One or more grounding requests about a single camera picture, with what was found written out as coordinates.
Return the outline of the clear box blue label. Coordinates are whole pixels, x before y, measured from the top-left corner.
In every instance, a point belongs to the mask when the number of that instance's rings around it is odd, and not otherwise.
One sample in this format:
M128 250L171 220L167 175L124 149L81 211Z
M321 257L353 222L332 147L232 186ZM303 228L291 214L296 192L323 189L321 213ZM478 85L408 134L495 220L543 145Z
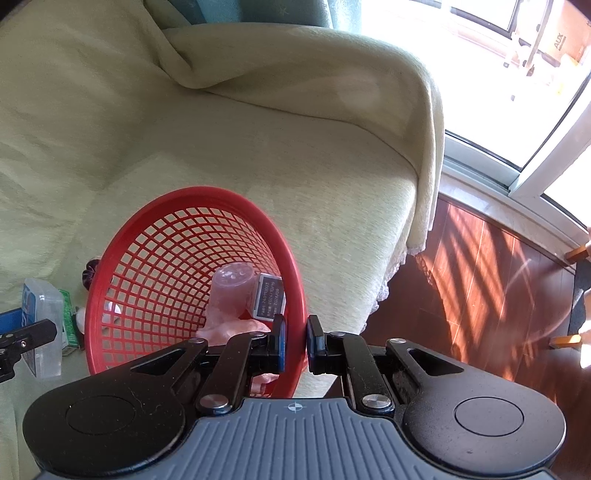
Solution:
M64 297L51 283L26 278L22 289L23 327L32 328L34 348L24 353L24 360L37 379L61 375L62 326Z

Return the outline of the small grey label box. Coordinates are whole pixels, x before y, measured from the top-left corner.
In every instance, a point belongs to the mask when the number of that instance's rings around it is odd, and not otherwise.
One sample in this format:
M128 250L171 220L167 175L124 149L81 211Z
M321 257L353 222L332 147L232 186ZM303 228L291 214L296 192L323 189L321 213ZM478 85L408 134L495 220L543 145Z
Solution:
M252 317L259 321L273 321L274 316L284 313L286 294L280 276L260 273L252 304Z

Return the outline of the clear plastic cup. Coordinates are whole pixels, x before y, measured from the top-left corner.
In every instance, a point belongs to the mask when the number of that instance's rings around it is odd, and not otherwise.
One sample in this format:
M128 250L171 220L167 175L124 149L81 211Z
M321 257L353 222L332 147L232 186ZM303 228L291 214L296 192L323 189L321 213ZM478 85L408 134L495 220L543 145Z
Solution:
M233 262L218 268L211 279L208 317L242 316L249 309L255 286L256 270L249 262Z

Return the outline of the dark brown velvet scrunchie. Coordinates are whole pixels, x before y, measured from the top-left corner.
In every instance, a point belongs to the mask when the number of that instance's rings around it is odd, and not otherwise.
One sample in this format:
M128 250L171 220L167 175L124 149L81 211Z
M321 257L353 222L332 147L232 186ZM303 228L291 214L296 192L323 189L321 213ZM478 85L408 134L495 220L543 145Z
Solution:
M95 277L99 262L100 262L99 258L94 258L94 259L89 260L86 263L84 270L82 271L81 281L82 281L83 287L87 291L89 291L91 288L91 284L92 284L92 281Z

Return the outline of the red plastic mesh basket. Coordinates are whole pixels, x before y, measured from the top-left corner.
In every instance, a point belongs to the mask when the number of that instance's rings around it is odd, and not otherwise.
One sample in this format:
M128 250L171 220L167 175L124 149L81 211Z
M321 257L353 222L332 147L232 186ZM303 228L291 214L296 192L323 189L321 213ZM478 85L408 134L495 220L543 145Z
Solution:
M287 398L304 371L307 306L287 240L242 196L197 186L158 197L113 237L93 276L85 314L91 374L187 340L204 327L213 273L232 262L283 280L287 365L266 395Z

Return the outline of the green white medicine box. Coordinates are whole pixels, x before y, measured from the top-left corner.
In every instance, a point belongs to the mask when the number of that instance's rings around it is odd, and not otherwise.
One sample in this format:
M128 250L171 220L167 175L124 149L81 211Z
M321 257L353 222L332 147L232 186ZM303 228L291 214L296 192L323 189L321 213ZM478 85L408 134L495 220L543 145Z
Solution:
M62 355L68 356L80 348L76 324L76 310L72 307L70 294L59 290L63 298Z

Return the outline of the white oval soap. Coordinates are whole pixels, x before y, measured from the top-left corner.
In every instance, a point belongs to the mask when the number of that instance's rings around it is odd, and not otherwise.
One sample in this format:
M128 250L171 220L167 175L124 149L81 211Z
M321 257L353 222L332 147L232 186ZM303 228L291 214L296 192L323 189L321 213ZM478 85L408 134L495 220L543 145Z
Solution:
M76 327L82 335L85 334L85 313L86 309L84 307L78 308L75 312Z

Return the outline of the light green sofa cover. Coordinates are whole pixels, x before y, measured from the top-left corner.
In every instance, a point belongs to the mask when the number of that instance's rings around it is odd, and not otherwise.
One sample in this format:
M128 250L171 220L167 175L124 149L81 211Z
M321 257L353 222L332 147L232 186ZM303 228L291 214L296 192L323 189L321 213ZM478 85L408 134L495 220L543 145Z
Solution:
M308 310L360 333L433 225L440 93L337 30L192 25L167 1L29 1L1 23L1 307L81 272L151 200L228 189L280 229Z

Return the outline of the dark floor mat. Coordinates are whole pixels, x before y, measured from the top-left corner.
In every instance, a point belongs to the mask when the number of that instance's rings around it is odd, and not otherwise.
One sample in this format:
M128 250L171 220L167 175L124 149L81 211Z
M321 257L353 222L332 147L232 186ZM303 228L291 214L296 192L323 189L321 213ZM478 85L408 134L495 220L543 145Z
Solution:
M568 334L577 334L586 320L584 294L591 287L591 263L588 260L576 263L573 286L573 300L570 312Z

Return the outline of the wooden furniture leg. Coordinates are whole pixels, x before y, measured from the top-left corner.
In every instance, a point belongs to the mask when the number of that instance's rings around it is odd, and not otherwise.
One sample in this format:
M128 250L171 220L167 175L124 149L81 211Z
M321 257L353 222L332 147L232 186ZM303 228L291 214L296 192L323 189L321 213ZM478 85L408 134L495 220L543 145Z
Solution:
M575 264L580 261L589 260L591 256L591 241L567 252L564 260L567 264Z

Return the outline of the teal curtain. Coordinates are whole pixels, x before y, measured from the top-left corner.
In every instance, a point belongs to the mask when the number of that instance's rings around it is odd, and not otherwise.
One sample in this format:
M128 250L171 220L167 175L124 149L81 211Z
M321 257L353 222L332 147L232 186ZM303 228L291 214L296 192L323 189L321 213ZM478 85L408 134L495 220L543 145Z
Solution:
M179 24L279 23L317 26L351 33L361 29L362 2L334 0L171 0L145 1L167 11Z

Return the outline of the cardboard box outside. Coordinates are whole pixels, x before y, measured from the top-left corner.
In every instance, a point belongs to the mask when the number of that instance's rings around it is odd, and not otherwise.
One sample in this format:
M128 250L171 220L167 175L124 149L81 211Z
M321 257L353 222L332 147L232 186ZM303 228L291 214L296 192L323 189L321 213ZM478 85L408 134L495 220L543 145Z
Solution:
M590 46L590 20L571 1L554 1L539 50L561 62L580 62Z

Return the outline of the white sliding window frame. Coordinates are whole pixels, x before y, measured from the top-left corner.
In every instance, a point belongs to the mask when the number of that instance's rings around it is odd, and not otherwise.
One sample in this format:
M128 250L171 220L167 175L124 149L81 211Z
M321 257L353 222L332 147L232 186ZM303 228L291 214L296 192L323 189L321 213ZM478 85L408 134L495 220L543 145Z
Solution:
M444 172L518 211L568 248L589 241L589 223L566 201L590 211L590 79L523 167L517 168L451 132Z

